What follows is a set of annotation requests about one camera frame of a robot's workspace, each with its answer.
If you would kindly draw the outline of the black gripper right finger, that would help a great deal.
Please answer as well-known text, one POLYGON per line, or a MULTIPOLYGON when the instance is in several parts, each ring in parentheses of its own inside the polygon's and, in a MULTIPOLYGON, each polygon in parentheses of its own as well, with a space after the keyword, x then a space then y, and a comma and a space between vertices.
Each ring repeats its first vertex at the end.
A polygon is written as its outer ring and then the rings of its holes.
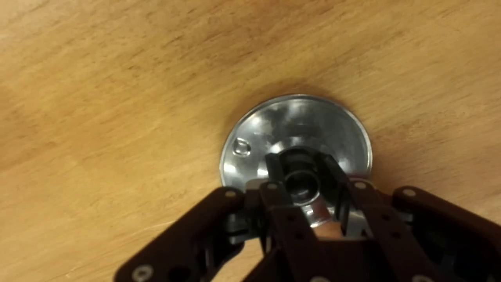
POLYGON ((501 282, 497 224, 414 186, 383 196, 327 153, 314 155, 314 175, 341 232, 314 244, 314 279, 501 282))

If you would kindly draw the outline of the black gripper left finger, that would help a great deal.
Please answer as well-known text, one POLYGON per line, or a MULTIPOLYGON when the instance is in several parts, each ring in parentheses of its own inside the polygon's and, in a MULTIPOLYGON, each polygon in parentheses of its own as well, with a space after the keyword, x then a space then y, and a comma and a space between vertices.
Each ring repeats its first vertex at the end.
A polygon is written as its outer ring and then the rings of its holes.
POLYGON ((317 188, 314 155, 284 150, 264 161, 264 183, 211 191, 118 266, 114 282, 209 282, 251 238, 262 258, 245 282, 308 282, 317 271, 316 238, 300 204, 317 188))

